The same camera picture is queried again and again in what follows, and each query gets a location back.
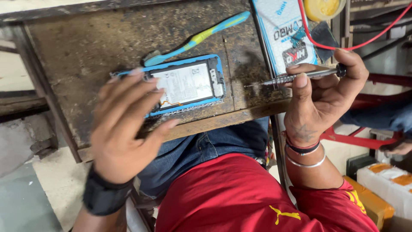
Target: denim jeans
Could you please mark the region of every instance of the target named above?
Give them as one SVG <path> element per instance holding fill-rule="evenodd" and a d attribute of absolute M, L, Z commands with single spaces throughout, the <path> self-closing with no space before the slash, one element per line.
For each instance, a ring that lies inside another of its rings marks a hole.
<path fill-rule="evenodd" d="M 340 120 L 373 129 L 402 131 L 406 138 L 412 139 L 412 99 L 348 110 Z"/>
<path fill-rule="evenodd" d="M 155 158 L 137 177 L 140 191 L 157 198 L 192 167 L 228 153 L 265 157 L 269 117 L 214 129 L 165 142 Z"/>

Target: worn wooden workbench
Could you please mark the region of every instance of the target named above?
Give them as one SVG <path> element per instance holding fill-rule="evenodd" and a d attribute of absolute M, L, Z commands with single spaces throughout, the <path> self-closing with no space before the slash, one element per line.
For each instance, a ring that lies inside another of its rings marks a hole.
<path fill-rule="evenodd" d="M 242 11 L 248 0 L 194 0 L 50 17 L 26 22 L 45 76 L 83 161 L 100 87 L 109 72 L 141 66 L 153 50 L 169 52 L 190 36 Z M 284 112 L 288 100 L 273 88 L 243 86 L 269 79 L 253 17 L 217 32 L 168 61 L 217 54 L 222 60 L 224 103 L 168 118 L 182 119 L 168 140 Z M 151 130 L 154 125 L 145 125 Z"/>

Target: blue toothbrush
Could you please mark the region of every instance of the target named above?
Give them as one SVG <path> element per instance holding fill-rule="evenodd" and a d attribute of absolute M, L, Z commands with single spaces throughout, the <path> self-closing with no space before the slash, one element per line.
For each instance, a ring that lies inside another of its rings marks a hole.
<path fill-rule="evenodd" d="M 153 66 L 156 64 L 162 63 L 164 60 L 169 59 L 170 57 L 176 56 L 184 51 L 189 50 L 190 48 L 198 45 L 200 42 L 202 42 L 204 39 L 209 37 L 211 34 L 214 34 L 218 31 L 221 31 L 223 29 L 226 29 L 228 27 L 234 26 L 236 24 L 239 24 L 243 21 L 245 21 L 250 15 L 249 11 L 242 12 L 240 14 L 237 14 L 235 16 L 232 16 L 223 22 L 219 23 L 218 25 L 209 28 L 205 31 L 202 31 L 201 33 L 195 35 L 192 37 L 192 39 L 183 47 L 177 49 L 174 52 L 170 52 L 165 55 L 161 55 L 159 51 L 154 51 L 151 54 L 147 55 L 147 57 L 144 59 L 145 62 L 145 67 Z"/>

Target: left hand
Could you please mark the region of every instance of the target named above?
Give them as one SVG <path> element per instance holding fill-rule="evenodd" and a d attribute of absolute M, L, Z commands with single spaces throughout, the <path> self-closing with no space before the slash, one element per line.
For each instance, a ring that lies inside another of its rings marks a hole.
<path fill-rule="evenodd" d="M 100 89 L 90 136 L 95 171 L 105 180 L 126 183 L 154 158 L 177 119 L 161 124 L 145 139 L 135 139 L 144 117 L 164 94 L 156 79 L 142 80 L 143 72 L 133 70 L 124 80 L 110 80 Z"/>
<path fill-rule="evenodd" d="M 288 137 L 295 146 L 315 144 L 321 133 L 350 108 L 369 76 L 358 54 L 336 49 L 334 57 L 347 66 L 346 75 L 340 81 L 336 75 L 309 79 L 304 72 L 325 69 L 313 64 L 286 69 L 288 74 L 300 73 L 293 80 L 293 95 L 284 119 Z"/>

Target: screwdriver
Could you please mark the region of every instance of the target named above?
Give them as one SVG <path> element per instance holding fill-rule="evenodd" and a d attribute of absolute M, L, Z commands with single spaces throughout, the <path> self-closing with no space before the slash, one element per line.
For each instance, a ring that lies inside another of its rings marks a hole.
<path fill-rule="evenodd" d="M 320 71 L 312 71 L 312 72 L 307 72 L 306 75 L 309 78 L 316 78 L 320 76 L 327 76 L 331 74 L 336 74 L 338 77 L 343 77 L 346 75 L 346 65 L 338 63 L 336 65 L 336 68 L 334 69 L 327 69 L 327 70 L 320 70 Z M 291 83 L 293 82 L 293 79 L 297 76 L 298 74 L 294 75 L 286 75 L 286 76 L 278 76 L 275 77 L 274 79 L 267 80 L 263 83 L 258 83 L 258 84 L 252 84 L 252 85 L 245 85 L 245 87 L 250 87 L 250 86 L 255 86 L 255 85 L 275 85 L 278 87 L 279 84 L 286 84 L 286 83 Z"/>

